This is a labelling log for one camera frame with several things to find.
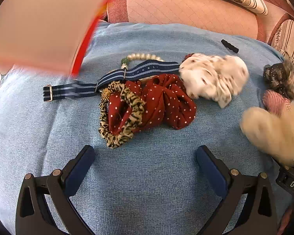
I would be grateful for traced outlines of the cream dotted organza scrunchie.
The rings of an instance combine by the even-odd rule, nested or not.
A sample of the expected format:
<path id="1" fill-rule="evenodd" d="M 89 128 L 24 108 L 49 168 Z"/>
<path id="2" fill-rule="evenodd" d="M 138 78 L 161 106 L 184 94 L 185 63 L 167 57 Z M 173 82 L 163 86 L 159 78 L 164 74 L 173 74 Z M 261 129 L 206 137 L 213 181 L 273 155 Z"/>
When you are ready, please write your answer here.
<path id="1" fill-rule="evenodd" d="M 271 155 L 280 163 L 294 163 L 294 103 L 280 116 L 259 107 L 243 112 L 240 129 L 261 152 Z"/>

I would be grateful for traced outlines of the leopard print scrunchie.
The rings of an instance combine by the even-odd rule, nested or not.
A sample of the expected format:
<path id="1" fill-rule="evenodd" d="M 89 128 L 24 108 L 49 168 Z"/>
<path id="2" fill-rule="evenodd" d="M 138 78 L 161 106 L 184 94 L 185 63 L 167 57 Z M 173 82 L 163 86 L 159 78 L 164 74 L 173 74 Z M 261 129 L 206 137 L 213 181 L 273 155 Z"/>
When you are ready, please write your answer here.
<path id="1" fill-rule="evenodd" d="M 120 131 L 116 135 L 109 129 L 109 118 L 112 118 L 113 115 L 109 114 L 108 110 L 111 107 L 109 98 L 115 93 L 119 94 L 120 100 L 125 102 L 129 108 L 127 118 L 121 120 L 123 124 L 120 126 Z M 99 134 L 105 139 L 107 147 L 111 149 L 118 148 L 133 138 L 134 131 L 142 124 L 144 105 L 145 102 L 137 94 L 119 81 L 113 81 L 102 91 L 99 105 Z"/>

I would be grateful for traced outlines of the grey black organza scrunchie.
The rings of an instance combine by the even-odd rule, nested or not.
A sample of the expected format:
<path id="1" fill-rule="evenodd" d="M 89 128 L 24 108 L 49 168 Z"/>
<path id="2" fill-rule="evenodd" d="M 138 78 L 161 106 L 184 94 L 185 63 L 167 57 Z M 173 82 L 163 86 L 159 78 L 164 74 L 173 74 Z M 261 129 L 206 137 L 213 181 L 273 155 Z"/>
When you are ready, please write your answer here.
<path id="1" fill-rule="evenodd" d="M 289 60 L 282 63 L 266 65 L 263 79 L 268 89 L 278 92 L 283 97 L 294 100 L 294 66 Z"/>

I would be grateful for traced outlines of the small black hair clip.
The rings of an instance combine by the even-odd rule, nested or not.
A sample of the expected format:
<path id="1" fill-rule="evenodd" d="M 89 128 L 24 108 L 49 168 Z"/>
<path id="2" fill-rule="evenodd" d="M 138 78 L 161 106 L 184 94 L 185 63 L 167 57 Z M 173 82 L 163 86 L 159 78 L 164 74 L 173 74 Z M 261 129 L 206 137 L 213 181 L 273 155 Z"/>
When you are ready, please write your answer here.
<path id="1" fill-rule="evenodd" d="M 228 41 L 222 39 L 221 43 L 229 50 L 233 51 L 235 54 L 237 54 L 239 52 L 239 49 L 237 47 L 235 47 L 234 45 L 232 45 L 231 43 L 229 43 Z"/>

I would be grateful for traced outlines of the red cardboard tray box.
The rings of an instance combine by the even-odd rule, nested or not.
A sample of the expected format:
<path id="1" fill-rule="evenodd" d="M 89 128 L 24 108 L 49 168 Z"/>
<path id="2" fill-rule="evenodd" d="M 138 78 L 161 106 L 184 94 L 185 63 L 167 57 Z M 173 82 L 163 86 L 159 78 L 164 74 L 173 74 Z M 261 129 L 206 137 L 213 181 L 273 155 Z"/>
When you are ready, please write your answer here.
<path id="1" fill-rule="evenodd" d="M 0 73 L 14 65 L 76 75 L 110 0 L 3 0 Z"/>

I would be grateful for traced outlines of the white cherry print scrunchie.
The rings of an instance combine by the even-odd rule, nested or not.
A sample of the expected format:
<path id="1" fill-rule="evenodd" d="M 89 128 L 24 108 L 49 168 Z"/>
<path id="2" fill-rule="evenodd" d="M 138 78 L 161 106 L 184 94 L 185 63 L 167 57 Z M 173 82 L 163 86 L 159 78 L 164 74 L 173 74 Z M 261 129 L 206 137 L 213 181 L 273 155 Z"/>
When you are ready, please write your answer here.
<path id="1" fill-rule="evenodd" d="M 203 97 L 225 108 L 249 79 L 245 62 L 238 56 L 190 54 L 179 65 L 179 76 L 191 99 Z"/>

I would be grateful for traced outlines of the pink side bolster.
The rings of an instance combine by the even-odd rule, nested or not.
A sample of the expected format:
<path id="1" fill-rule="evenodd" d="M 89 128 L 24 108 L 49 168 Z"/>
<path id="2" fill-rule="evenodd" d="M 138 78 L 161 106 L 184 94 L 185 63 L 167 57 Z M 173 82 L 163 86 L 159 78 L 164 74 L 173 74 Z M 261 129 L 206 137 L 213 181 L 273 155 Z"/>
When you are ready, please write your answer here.
<path id="1" fill-rule="evenodd" d="M 267 6 L 267 15 L 257 15 L 260 27 L 261 39 L 266 43 L 271 43 L 272 36 L 280 25 L 286 20 L 294 20 L 294 9 L 286 0 L 263 0 Z"/>

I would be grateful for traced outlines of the pink bolster cushion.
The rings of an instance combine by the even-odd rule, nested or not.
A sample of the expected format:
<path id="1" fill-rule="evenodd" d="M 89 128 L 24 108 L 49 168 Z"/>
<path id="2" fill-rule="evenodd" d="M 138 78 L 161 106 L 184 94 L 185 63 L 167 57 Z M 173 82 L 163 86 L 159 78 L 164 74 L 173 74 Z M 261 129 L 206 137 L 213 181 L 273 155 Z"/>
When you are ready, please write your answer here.
<path id="1" fill-rule="evenodd" d="M 227 0 L 113 0 L 109 23 L 180 23 L 204 30 L 265 40 L 256 14 Z"/>

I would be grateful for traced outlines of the striped floral side cushion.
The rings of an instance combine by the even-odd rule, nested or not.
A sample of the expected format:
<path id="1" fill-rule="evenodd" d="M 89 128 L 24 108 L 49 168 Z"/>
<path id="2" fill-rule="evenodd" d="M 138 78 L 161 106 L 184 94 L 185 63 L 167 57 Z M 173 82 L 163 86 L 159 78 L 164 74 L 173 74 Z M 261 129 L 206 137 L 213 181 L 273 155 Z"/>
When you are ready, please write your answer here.
<path id="1" fill-rule="evenodd" d="M 294 66 L 294 20 L 288 19 L 277 28 L 271 46 L 290 57 Z"/>

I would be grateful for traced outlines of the red polka dot scrunchie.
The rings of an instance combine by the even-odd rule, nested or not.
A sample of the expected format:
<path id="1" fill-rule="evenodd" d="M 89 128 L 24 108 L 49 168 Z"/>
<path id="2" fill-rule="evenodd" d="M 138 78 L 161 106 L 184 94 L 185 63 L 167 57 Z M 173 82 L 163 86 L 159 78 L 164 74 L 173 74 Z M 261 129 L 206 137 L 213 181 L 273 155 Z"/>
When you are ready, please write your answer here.
<path id="1" fill-rule="evenodd" d="M 142 124 L 135 130 L 140 132 L 162 123 L 174 129 L 182 129 L 195 118 L 196 104 L 186 94 L 182 81 L 174 74 L 160 74 L 143 84 L 140 80 L 126 81 L 125 85 L 144 102 Z M 109 129 L 114 135 L 120 131 L 123 118 L 127 118 L 128 105 L 115 93 L 109 98 Z"/>

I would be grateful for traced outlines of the red white checked scrunchie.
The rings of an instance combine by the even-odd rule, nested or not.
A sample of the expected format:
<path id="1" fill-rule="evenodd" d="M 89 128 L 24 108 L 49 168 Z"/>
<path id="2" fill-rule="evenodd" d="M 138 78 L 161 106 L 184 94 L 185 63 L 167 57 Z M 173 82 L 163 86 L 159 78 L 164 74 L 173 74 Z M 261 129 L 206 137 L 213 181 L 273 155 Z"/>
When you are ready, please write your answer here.
<path id="1" fill-rule="evenodd" d="M 291 110 L 291 101 L 278 92 L 266 90 L 262 97 L 262 103 L 266 110 L 276 116 L 280 116 L 283 111 Z"/>

